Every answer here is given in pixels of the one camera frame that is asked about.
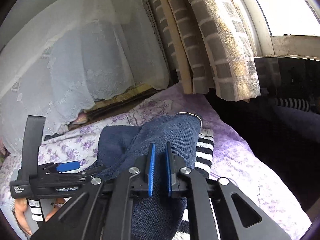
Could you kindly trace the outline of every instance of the human hand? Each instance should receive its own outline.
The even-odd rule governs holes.
[[[56,204],[64,204],[64,203],[65,203],[65,200],[63,198],[56,199]],[[14,200],[14,211],[16,214],[18,224],[29,235],[32,235],[32,232],[29,228],[26,217],[24,216],[24,212],[27,210],[27,208],[28,208],[28,203],[26,198],[17,198]],[[48,221],[58,210],[59,210],[59,207],[55,205],[53,210],[45,217],[45,221]]]

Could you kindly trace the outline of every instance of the purple floral fabric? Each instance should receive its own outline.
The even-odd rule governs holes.
[[[185,95],[176,84],[152,97],[127,113],[81,127],[57,138],[43,142],[39,163],[78,160],[78,172],[97,158],[99,136],[107,125],[142,125],[155,117],[180,111],[198,113],[203,117],[203,128],[214,132],[211,179],[229,178],[267,215],[278,223],[294,240],[305,233],[311,222],[300,204],[281,179],[260,162],[247,142],[235,130],[223,123],[203,95]],[[21,158],[8,156],[0,170],[0,205],[10,200],[9,181]]]

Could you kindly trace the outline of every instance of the sheer white fabric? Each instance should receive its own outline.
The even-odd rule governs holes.
[[[21,153],[28,115],[46,116],[44,134],[52,135],[96,99],[141,83],[158,90],[168,86],[169,72],[141,0],[76,1],[81,9],[75,0],[47,7],[0,55],[0,136],[12,154]]]

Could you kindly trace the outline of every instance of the blue knitted garment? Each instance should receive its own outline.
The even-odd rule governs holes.
[[[132,167],[135,159],[146,155],[150,143],[156,145],[154,190],[151,198],[134,200],[132,239],[172,239],[186,208],[184,198],[168,197],[165,144],[171,143],[172,153],[184,158],[194,168],[196,144],[201,120],[195,115],[161,116],[143,126],[107,126],[102,130],[95,165],[106,165],[98,176],[115,178]]]

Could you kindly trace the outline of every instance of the gray device handle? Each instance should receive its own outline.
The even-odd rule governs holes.
[[[32,234],[39,229],[36,220],[44,221],[47,214],[53,210],[55,201],[56,199],[40,199],[39,203],[39,200],[28,199],[28,209],[25,211],[24,216],[26,217],[26,221]]]

